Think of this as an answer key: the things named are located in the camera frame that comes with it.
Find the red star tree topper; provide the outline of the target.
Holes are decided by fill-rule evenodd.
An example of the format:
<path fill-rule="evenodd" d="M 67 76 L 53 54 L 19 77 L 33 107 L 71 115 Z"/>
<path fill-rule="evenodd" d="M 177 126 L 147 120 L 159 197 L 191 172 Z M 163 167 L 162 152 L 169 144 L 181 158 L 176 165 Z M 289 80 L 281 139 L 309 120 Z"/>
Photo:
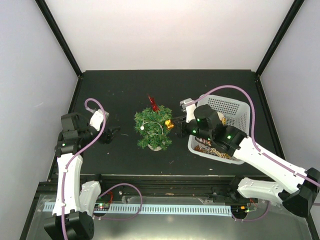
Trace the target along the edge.
<path fill-rule="evenodd" d="M 154 112 L 158 113 L 158 112 L 160 111 L 160 108 L 159 108 L 159 106 L 157 105 L 155 98 L 152 97 L 152 96 L 150 96 L 150 95 L 148 95 L 148 99 L 149 99 L 149 101 L 150 101 L 151 109 L 152 109 Z"/>

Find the small green christmas tree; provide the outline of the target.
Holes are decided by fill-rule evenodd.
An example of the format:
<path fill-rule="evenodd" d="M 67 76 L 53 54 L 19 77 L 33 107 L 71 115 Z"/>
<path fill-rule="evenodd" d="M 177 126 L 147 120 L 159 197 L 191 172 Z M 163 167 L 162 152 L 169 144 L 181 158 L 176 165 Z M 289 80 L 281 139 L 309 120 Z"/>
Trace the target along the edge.
<path fill-rule="evenodd" d="M 170 129 L 166 126 L 166 121 L 172 119 L 172 110 L 163 105 L 159 106 L 158 111 L 153 111 L 147 107 L 134 115 L 135 131 L 141 136 L 137 145 L 149 148 L 154 152 L 165 151 L 172 144 L 168 137 Z"/>

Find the white bulb string lights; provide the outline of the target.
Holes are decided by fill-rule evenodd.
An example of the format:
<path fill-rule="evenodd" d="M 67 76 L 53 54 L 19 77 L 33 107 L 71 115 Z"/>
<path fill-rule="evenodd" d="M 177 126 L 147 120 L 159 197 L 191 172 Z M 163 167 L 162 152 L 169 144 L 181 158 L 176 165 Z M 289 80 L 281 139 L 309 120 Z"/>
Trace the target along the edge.
<path fill-rule="evenodd" d="M 145 132 L 150 136 L 162 136 L 164 135 L 164 129 L 162 125 L 156 121 L 143 121 L 139 130 Z"/>

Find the white plastic basket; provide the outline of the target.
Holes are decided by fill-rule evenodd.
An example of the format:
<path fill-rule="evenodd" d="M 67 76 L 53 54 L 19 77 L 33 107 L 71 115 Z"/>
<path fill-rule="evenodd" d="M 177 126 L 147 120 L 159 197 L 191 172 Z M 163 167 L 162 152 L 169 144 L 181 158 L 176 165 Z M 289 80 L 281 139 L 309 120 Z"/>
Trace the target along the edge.
<path fill-rule="evenodd" d="M 213 110 L 221 113 L 227 125 L 236 127 L 247 135 L 250 133 L 251 109 L 247 103 L 218 95 L 207 95 L 195 104 L 196 107 L 202 105 L 209 105 Z M 210 160 L 234 165 L 242 165 L 244 163 L 235 157 L 229 158 L 216 155 L 211 148 L 197 141 L 193 135 L 189 136 L 187 147 L 192 154 Z"/>

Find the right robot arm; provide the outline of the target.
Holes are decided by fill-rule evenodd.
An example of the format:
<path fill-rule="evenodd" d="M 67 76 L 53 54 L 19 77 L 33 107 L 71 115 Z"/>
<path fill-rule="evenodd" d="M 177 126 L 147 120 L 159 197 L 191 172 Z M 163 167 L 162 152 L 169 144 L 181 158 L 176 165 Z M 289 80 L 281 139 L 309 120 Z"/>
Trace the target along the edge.
<path fill-rule="evenodd" d="M 240 129 L 223 123 L 223 115 L 209 105 L 192 105 L 183 116 L 170 123 L 182 136 L 190 135 L 203 140 L 203 144 L 219 155 L 243 161 L 258 169 L 271 181 L 243 177 L 227 189 L 234 202 L 242 198 L 257 198 L 282 204 L 292 214 L 306 218 L 320 192 L 320 172 L 296 166 L 258 146 L 253 137 Z"/>

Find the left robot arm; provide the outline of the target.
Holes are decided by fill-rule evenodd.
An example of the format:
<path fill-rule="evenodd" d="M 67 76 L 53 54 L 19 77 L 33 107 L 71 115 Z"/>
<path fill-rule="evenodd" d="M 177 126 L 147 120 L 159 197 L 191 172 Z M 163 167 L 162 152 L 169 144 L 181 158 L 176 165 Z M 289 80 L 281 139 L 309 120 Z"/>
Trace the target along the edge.
<path fill-rule="evenodd" d="M 91 240 L 94 236 L 92 218 L 96 200 L 108 192 L 98 180 L 80 183 L 83 152 L 93 140 L 109 144 L 119 126 L 102 128 L 109 113 L 93 110 L 90 120 L 79 113 L 61 116 L 62 131 L 58 135 L 55 155 L 58 164 L 58 184 L 52 216 L 45 219 L 44 230 L 53 240 Z"/>

